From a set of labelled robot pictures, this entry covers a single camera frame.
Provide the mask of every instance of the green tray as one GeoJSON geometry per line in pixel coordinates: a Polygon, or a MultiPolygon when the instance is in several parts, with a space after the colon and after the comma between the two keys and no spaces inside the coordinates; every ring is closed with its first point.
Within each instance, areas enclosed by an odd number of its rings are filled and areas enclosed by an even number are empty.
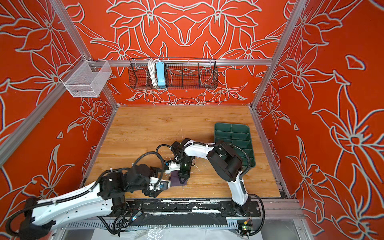
{"type": "MultiPolygon", "coordinates": [[[[256,166],[253,154],[251,132],[247,125],[218,122],[215,124],[215,142],[233,143],[244,150],[251,159],[251,167],[256,166]]],[[[247,166],[247,158],[239,149],[235,149],[243,159],[243,167],[247,166]]]]}

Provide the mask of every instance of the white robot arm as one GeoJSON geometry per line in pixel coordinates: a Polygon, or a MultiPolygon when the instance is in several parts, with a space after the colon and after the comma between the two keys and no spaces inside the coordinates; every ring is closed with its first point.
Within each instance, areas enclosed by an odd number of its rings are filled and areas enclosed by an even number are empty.
{"type": "MultiPolygon", "coordinates": [[[[250,198],[242,176],[249,170],[250,162],[248,161],[248,167],[243,172],[242,160],[233,147],[237,146],[223,142],[205,144],[190,139],[184,139],[181,143],[174,142],[170,149],[178,166],[168,171],[178,169],[179,178],[187,179],[192,159],[207,159],[216,173],[228,182],[233,207],[239,215],[244,216],[249,212],[250,198]]],[[[35,240],[48,234],[51,229],[71,222],[96,216],[122,216],[128,210],[124,196],[126,192],[141,190],[146,196],[157,197],[170,187],[170,181],[162,180],[164,170],[161,155],[158,152],[147,152],[132,167],[105,171],[97,181],[81,189],[51,199],[28,199],[25,208],[8,219],[6,231],[21,240],[35,240]],[[155,154],[161,160],[160,177],[158,168],[145,164],[136,165],[148,154],[155,154]],[[21,223],[19,232],[15,232],[11,229],[11,222],[21,213],[24,213],[25,220],[21,223]]]]}

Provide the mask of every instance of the plastic sheet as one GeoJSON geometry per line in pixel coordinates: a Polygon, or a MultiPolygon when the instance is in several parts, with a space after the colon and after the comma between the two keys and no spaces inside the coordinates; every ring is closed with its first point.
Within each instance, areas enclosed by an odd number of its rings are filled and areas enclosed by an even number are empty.
{"type": "MultiPolygon", "coordinates": [[[[107,230],[96,228],[91,240],[118,240],[119,236],[111,235],[107,230]]],[[[229,230],[203,229],[203,228],[152,228],[146,230],[122,232],[120,239],[130,240],[242,240],[247,237],[240,237],[229,230]]],[[[262,234],[249,237],[250,240],[263,240],[262,234]]]]}

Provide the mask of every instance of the black wire basket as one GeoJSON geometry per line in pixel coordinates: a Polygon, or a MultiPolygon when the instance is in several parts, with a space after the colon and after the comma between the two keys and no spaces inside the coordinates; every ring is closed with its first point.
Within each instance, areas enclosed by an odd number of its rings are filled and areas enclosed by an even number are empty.
{"type": "Polygon", "coordinates": [[[129,86],[133,89],[215,89],[217,88],[216,59],[160,58],[164,63],[165,86],[153,86],[148,60],[157,58],[131,58],[129,86]]]}

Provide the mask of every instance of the orange wall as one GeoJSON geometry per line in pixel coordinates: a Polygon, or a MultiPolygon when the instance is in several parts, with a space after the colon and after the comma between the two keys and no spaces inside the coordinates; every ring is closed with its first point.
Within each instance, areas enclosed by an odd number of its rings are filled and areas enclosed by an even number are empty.
{"type": "MultiPolygon", "coordinates": [[[[63,0],[96,60],[270,58],[294,4],[292,0],[110,2],[63,0]]],[[[218,70],[219,88],[215,91],[133,90],[124,67],[113,68],[115,78],[108,86],[122,105],[248,104],[266,67],[218,70]]]]}
{"type": "MultiPolygon", "coordinates": [[[[49,1],[0,3],[0,144],[80,56],[49,1]]],[[[50,198],[77,189],[109,121],[106,97],[68,92],[0,168],[0,239],[6,220],[29,196],[50,198]]],[[[21,218],[15,220],[18,229],[21,218]]]]}
{"type": "Polygon", "coordinates": [[[257,112],[316,239],[384,237],[380,1],[310,0],[257,112]]]}

